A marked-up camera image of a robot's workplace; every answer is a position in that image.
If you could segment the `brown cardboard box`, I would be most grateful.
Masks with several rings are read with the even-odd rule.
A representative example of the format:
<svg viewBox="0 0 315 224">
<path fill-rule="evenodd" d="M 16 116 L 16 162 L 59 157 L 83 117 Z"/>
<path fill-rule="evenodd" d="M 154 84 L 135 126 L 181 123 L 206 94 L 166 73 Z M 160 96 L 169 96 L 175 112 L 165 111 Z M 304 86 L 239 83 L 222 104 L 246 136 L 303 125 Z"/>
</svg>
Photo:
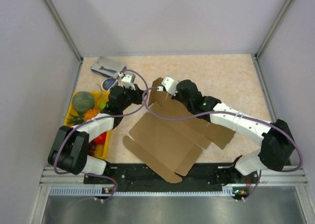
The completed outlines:
<svg viewBox="0 0 315 224">
<path fill-rule="evenodd" d="M 124 146 L 151 169 L 168 168 L 186 175 L 210 144 L 224 149 L 235 132 L 226 127 L 193 118 L 189 111 L 167 92 L 150 91 L 153 113 L 145 113 L 123 137 Z"/>
</svg>

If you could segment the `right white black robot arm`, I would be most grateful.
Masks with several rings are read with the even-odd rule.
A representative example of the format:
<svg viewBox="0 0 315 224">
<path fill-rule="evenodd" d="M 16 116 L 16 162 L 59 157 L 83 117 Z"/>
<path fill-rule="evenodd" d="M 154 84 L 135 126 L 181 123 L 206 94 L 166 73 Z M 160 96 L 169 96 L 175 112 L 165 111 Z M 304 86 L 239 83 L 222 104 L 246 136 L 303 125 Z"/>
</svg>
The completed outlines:
<svg viewBox="0 0 315 224">
<path fill-rule="evenodd" d="M 251 118 L 215 97 L 203 96 L 197 85 L 190 80 L 177 81 L 165 77 L 162 86 L 173 100 L 185 106 L 190 118 L 196 117 L 226 127 L 260 146 L 260 150 L 237 159 L 235 167 L 229 171 L 234 182 L 242 182 L 248 174 L 258 170 L 283 170 L 295 149 L 291 143 L 291 131 L 285 121 L 277 119 L 269 122 Z"/>
</svg>

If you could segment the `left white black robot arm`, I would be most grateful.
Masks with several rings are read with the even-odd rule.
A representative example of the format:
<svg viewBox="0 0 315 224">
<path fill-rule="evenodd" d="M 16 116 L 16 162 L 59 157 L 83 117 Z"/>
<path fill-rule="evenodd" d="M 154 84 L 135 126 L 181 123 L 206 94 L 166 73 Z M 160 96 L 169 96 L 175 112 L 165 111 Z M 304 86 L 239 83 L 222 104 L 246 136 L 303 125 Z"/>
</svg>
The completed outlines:
<svg viewBox="0 0 315 224">
<path fill-rule="evenodd" d="M 89 143 L 129 116 L 130 113 L 123 114 L 129 106 L 141 105 L 143 93 L 136 84 L 129 88 L 114 86 L 106 106 L 95 117 L 74 127 L 60 127 L 48 156 L 48 163 L 55 172 L 59 174 L 59 168 L 64 174 L 91 173 L 101 183 L 108 182 L 112 176 L 109 165 L 105 160 L 88 155 Z"/>
</svg>

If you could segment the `blue razor package box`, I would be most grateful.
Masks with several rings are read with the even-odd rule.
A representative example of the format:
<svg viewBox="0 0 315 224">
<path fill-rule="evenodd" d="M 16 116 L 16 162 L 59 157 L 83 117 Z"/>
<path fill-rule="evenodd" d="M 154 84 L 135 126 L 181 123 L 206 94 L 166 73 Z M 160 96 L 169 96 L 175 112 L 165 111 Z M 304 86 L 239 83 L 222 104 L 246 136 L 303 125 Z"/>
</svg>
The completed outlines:
<svg viewBox="0 0 315 224">
<path fill-rule="evenodd" d="M 114 79 L 117 79 L 119 77 L 119 73 L 124 69 L 126 69 L 125 64 L 105 57 L 99 57 L 97 61 L 91 66 L 91 71 L 93 73 Z"/>
</svg>

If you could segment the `blue tape roll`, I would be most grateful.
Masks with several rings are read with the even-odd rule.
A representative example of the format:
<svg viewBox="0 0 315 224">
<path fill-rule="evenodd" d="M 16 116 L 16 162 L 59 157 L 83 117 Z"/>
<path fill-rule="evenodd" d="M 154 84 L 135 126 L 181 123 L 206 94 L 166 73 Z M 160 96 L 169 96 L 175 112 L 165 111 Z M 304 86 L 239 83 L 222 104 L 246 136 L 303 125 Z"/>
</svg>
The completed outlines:
<svg viewBox="0 0 315 224">
<path fill-rule="evenodd" d="M 117 79 L 107 78 L 101 83 L 101 88 L 104 91 L 109 92 L 111 90 L 111 88 L 113 88 L 114 86 L 118 86 L 118 85 L 119 85 L 119 81 Z"/>
</svg>

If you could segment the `green apple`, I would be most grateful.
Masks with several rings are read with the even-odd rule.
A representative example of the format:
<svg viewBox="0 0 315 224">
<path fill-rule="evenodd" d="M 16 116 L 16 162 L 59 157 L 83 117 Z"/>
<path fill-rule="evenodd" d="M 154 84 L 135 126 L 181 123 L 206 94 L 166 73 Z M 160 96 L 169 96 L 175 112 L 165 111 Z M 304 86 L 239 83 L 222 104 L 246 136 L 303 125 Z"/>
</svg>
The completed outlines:
<svg viewBox="0 0 315 224">
<path fill-rule="evenodd" d="M 98 104 L 98 110 L 103 110 L 106 106 L 106 101 L 101 101 L 99 104 Z"/>
</svg>

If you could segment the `green cantaloupe melon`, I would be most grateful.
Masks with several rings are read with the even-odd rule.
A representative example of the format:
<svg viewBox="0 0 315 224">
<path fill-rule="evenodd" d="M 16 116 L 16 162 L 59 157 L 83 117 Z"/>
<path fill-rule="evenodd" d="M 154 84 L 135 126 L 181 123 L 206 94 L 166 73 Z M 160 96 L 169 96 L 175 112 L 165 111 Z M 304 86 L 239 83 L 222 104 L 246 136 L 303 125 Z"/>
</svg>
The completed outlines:
<svg viewBox="0 0 315 224">
<path fill-rule="evenodd" d="M 78 113 L 85 113 L 94 108 L 95 99 L 90 92 L 79 91 L 72 98 L 72 106 Z"/>
</svg>

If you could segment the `orange toy pineapple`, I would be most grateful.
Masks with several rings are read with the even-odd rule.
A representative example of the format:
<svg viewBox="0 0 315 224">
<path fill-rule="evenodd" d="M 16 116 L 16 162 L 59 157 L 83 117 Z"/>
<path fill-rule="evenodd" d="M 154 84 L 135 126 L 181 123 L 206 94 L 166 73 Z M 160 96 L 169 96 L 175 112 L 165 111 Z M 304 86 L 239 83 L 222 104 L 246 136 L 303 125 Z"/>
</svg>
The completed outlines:
<svg viewBox="0 0 315 224">
<path fill-rule="evenodd" d="M 89 109 L 88 111 L 84 113 L 77 113 L 77 115 L 70 114 L 69 118 L 67 119 L 67 125 L 68 126 L 75 126 L 82 124 L 83 122 L 86 122 L 93 117 L 95 117 L 97 114 L 99 114 L 99 109 Z"/>
</svg>

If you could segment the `red tomato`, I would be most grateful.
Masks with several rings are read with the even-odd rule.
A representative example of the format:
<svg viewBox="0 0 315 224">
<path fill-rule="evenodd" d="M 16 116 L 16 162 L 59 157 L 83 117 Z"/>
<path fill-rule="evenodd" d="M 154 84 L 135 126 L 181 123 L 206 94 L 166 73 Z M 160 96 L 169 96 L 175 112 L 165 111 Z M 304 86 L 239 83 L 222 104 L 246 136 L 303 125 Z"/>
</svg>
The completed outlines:
<svg viewBox="0 0 315 224">
<path fill-rule="evenodd" d="M 98 137 L 96 137 L 93 142 L 95 144 L 104 144 L 106 142 L 107 132 L 102 133 Z"/>
</svg>

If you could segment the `yellow plastic tray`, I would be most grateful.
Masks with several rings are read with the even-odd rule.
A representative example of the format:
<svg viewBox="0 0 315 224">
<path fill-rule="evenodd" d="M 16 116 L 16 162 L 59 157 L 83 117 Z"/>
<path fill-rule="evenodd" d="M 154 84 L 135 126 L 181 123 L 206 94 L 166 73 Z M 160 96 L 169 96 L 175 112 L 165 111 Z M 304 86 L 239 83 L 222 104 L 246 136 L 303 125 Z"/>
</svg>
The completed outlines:
<svg viewBox="0 0 315 224">
<path fill-rule="evenodd" d="M 101 101 L 106 101 L 106 103 L 108 102 L 108 96 L 109 96 L 108 92 L 102 92 L 102 93 L 101 92 L 90 92 L 90 93 L 93 95 L 93 97 L 95 99 L 95 105 L 94 105 L 95 109 L 98 109 L 97 108 L 98 104 Z M 77 115 L 77 113 L 78 112 L 74 110 L 74 108 L 72 106 L 72 102 L 71 102 L 70 106 L 68 108 L 68 111 L 67 111 L 64 125 L 68 126 L 66 123 L 67 123 L 67 119 L 69 118 L 70 114 Z M 106 118 L 105 114 L 101 113 L 101 111 L 100 111 L 99 114 L 97 114 L 92 119 L 90 119 L 86 122 L 83 122 L 82 124 L 75 125 L 75 126 L 68 126 L 68 127 L 77 128 L 78 131 L 86 132 L 90 136 L 89 143 L 91 141 L 93 141 L 96 137 L 101 135 L 102 133 L 107 132 L 106 142 L 104 144 L 97 144 L 96 145 L 96 151 L 95 151 L 95 155 L 94 155 L 95 158 L 103 160 L 106 158 L 106 155 L 107 155 L 110 130 L 113 127 L 113 123 L 114 123 L 113 118 Z"/>
</svg>

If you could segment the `purple grape bunch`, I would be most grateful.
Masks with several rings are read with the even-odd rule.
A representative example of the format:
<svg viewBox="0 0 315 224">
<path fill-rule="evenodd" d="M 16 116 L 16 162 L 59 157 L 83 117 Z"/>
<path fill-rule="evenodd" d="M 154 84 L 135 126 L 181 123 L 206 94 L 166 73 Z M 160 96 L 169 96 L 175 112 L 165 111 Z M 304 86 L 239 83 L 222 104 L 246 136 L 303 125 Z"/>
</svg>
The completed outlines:
<svg viewBox="0 0 315 224">
<path fill-rule="evenodd" d="M 88 155 L 93 157 L 95 155 L 95 151 L 96 151 L 96 144 L 93 141 L 91 141 L 89 143 Z"/>
</svg>

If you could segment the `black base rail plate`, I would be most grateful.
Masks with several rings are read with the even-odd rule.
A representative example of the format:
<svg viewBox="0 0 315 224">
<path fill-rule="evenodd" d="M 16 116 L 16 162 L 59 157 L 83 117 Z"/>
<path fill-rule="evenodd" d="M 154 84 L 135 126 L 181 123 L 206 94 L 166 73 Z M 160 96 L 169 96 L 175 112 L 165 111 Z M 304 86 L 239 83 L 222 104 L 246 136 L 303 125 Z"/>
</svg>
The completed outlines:
<svg viewBox="0 0 315 224">
<path fill-rule="evenodd" d="M 186 175 L 173 172 L 168 168 L 151 169 L 143 163 L 113 163 L 106 169 L 105 175 L 113 178 L 118 190 L 158 191 L 205 191 L 206 186 L 217 188 L 237 184 L 248 187 L 255 184 L 258 173 L 252 172 L 243 176 L 231 163 L 196 163 Z"/>
</svg>

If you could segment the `left aluminium frame post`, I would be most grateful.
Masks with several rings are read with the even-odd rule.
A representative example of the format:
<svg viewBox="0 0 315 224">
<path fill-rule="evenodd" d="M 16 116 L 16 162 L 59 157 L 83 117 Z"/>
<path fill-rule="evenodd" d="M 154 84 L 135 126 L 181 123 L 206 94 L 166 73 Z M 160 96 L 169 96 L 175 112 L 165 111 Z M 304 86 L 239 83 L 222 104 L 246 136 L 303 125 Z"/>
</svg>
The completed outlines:
<svg viewBox="0 0 315 224">
<path fill-rule="evenodd" d="M 47 6 L 55 24 L 57 25 L 58 29 L 60 30 L 64 40 L 66 41 L 68 47 L 70 48 L 70 50 L 72 51 L 72 53 L 74 54 L 74 56 L 76 57 L 76 59 L 79 62 L 83 61 L 83 57 L 81 56 L 78 48 L 76 47 L 69 31 L 67 30 L 63 20 L 61 19 L 57 9 L 55 8 L 55 5 L 53 4 L 52 0 L 43 0 L 45 5 Z"/>
</svg>

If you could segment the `aluminium frame post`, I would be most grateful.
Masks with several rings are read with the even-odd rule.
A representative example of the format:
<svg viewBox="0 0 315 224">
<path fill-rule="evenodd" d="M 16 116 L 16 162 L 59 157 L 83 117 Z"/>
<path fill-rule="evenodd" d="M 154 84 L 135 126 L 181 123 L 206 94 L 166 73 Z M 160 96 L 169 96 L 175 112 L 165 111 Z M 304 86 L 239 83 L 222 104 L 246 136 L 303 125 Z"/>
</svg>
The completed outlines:
<svg viewBox="0 0 315 224">
<path fill-rule="evenodd" d="M 267 48 L 268 44 L 270 43 L 273 35 L 276 33 L 277 29 L 279 28 L 281 22 L 283 21 L 285 15 L 293 5 L 295 0 L 285 0 L 284 4 L 282 5 L 280 11 L 278 12 L 275 20 L 273 21 L 270 29 L 268 30 L 267 35 L 263 39 L 258 51 L 255 53 L 255 58 L 258 60 L 261 55 L 264 53 L 265 49 Z"/>
<path fill-rule="evenodd" d="M 43 0 L 45 5 L 47 6 L 55 24 L 57 25 L 58 29 L 60 30 L 64 40 L 66 41 L 68 47 L 70 48 L 70 50 L 72 51 L 72 53 L 74 54 L 74 56 L 76 57 L 76 59 L 79 62 L 83 61 L 83 57 L 81 56 L 78 48 L 76 47 L 69 31 L 67 30 L 63 20 L 61 19 L 57 9 L 55 8 L 55 5 L 53 4 L 52 0 Z"/>
</svg>

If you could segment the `right aluminium frame post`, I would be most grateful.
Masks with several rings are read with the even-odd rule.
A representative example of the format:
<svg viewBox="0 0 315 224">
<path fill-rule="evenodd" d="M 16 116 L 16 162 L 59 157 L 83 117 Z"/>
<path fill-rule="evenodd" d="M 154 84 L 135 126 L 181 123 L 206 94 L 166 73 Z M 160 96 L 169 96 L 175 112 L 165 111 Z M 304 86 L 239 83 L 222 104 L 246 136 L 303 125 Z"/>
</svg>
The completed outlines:
<svg viewBox="0 0 315 224">
<path fill-rule="evenodd" d="M 279 28 L 281 22 L 283 21 L 285 15 L 293 5 L 295 0 L 285 0 L 284 4 L 282 5 L 280 11 L 278 12 L 275 20 L 273 21 L 270 29 L 268 30 L 267 35 L 263 39 L 258 51 L 255 53 L 255 58 L 258 60 L 261 55 L 264 53 L 265 49 L 267 48 L 268 44 L 270 43 L 273 35 L 276 33 L 277 29 Z"/>
</svg>

